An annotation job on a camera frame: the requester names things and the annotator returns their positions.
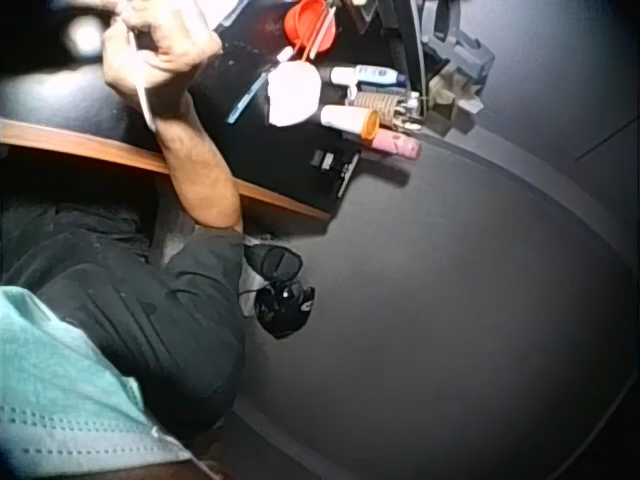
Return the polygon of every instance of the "desk surface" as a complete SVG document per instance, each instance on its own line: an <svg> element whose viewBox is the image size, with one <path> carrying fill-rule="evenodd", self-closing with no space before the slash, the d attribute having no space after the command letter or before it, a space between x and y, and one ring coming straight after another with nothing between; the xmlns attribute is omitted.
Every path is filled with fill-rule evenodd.
<svg viewBox="0 0 640 480"><path fill-rule="evenodd" d="M203 68L191 93L204 128L220 148L241 187L245 187L243 194L252 196L250 192L247 193L247 189L254 187L255 191L263 194L272 192L276 197L289 199L290 202L293 201L291 205L299 203L306 206L307 214L315 211L315 216L324 214L328 217L337 207L336 193L340 181L321 173L310 162L317 150L344 155L353 151L355 145L344 142L338 132L311 122L288 128L269 126L264 87L236 124L225 123L234 103L258 77L259 72L287 45L282 21L290 7L291 3L282 1L250 2L235 22L220 34L224 53ZM319 57L321 64L391 64L379 23L372 24L361 36L357 34L346 11L340 12L337 21L339 33L336 45L326 55ZM38 31L43 32L38 34L39 41L43 42L41 45L59 42L55 35L59 35L57 32L68 22L68 18L60 17L52 22L48 24L48 29L38 26ZM61 51L55 45L49 50L57 54ZM159 147L147 130L142 116L126 107L104 85L101 65L96 63L71 67L64 55L59 55L60 60L53 55L56 60L51 60L51 51L45 48L40 53L40 61L34 62L30 58L29 64L25 63L26 66L19 59L9 63L14 73L5 73L0 81L0 116L32 126L50 127L115 141L125 144L125 147L136 147L139 149L136 151L143 157L146 155L145 158L150 161L161 162L161 157L154 155L160 151ZM16 51L14 59L15 55L33 54L33 51ZM43 67L47 62L54 65ZM337 98L340 93L328 86L323 90L323 96L329 98ZM11 123L11 126L14 132L21 127L15 123ZM23 137L32 136L29 146L37 147L43 138L38 129L21 132ZM48 132L51 139L54 133ZM83 141L91 143L91 138L84 138ZM7 140L7 135L3 135L2 141L12 143ZM68 137L56 139L58 145L66 144L67 141ZM112 142L107 142L107 146L116 150L119 148ZM126 149L120 155L126 156L125 152ZM86 156L92 156L90 150Z"/></svg>

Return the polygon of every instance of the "wooden desk edge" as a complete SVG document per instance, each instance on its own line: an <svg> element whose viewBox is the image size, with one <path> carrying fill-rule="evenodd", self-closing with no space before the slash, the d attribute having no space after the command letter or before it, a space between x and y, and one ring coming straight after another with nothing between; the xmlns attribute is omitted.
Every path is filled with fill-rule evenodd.
<svg viewBox="0 0 640 480"><path fill-rule="evenodd" d="M169 173L167 164L160 154L94 135L17 122L2 117L0 117L0 143L68 153L142 168L152 172ZM328 220L330 217L328 213L322 210L309 207L244 180L237 178L235 180L242 197L258 200L321 220Z"/></svg>

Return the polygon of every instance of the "cylindrical container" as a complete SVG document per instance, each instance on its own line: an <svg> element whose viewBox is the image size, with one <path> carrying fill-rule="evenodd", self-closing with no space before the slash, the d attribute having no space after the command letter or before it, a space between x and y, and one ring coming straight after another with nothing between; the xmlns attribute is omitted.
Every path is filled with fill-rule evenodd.
<svg viewBox="0 0 640 480"><path fill-rule="evenodd" d="M415 138L386 128L378 130L371 147L409 160L417 160L422 151L422 144Z"/></svg>
<svg viewBox="0 0 640 480"><path fill-rule="evenodd" d="M380 121L387 127L393 126L393 116L398 103L403 100L400 95L377 92L358 92L354 106L375 110L380 114Z"/></svg>
<svg viewBox="0 0 640 480"><path fill-rule="evenodd" d="M352 67L333 67L331 83L348 87L356 83L367 83L381 87L407 86L407 77L400 72L376 65L356 65Z"/></svg>
<svg viewBox="0 0 640 480"><path fill-rule="evenodd" d="M368 108L326 105L320 111L320 123L373 140L380 129L380 115Z"/></svg>

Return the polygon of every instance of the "light blue fabric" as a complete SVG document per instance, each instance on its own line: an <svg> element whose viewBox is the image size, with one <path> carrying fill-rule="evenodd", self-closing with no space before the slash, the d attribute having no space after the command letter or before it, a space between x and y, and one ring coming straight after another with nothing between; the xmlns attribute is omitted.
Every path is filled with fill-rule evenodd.
<svg viewBox="0 0 640 480"><path fill-rule="evenodd" d="M29 477L174 462L135 380L30 292L0 287L0 441Z"/></svg>

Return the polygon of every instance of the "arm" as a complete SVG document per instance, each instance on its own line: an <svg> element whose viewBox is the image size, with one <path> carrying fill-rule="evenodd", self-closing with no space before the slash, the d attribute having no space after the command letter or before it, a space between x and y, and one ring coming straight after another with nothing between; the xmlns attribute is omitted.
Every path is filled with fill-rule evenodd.
<svg viewBox="0 0 640 480"><path fill-rule="evenodd" d="M240 197L229 167L203 130L190 95L176 117L156 119L157 138L178 198L200 225L242 231Z"/></svg>
<svg viewBox="0 0 640 480"><path fill-rule="evenodd" d="M235 181L187 93L200 66L221 51L220 39L206 24L192 28L194 17L183 18L175 2L132 0L117 13L104 35L105 81L139 109L133 74L144 75L158 143L182 206L200 225L241 231ZM129 29L150 31L157 50L135 55Z"/></svg>

